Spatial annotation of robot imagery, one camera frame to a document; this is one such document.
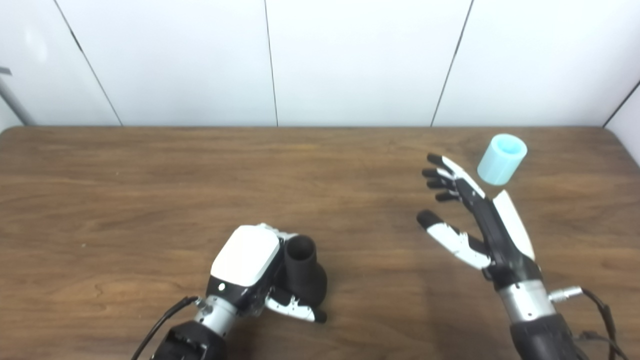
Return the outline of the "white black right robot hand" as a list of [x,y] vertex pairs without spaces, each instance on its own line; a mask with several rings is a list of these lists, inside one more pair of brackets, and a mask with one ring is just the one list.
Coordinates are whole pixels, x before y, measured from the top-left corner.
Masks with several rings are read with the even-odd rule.
[[429,209],[416,216],[421,228],[462,262],[482,271],[496,291],[524,281],[541,281],[530,237],[508,192],[489,198],[450,158],[428,153],[427,161],[433,167],[423,169],[422,176],[429,189],[439,190],[435,199],[462,203],[473,215],[482,239],[446,223]]

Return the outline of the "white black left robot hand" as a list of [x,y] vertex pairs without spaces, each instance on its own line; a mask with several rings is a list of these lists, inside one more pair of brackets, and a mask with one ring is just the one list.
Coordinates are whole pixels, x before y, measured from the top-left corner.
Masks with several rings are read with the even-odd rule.
[[265,223],[242,225],[215,257],[195,319],[218,334],[266,309],[324,324],[328,284],[311,237]]

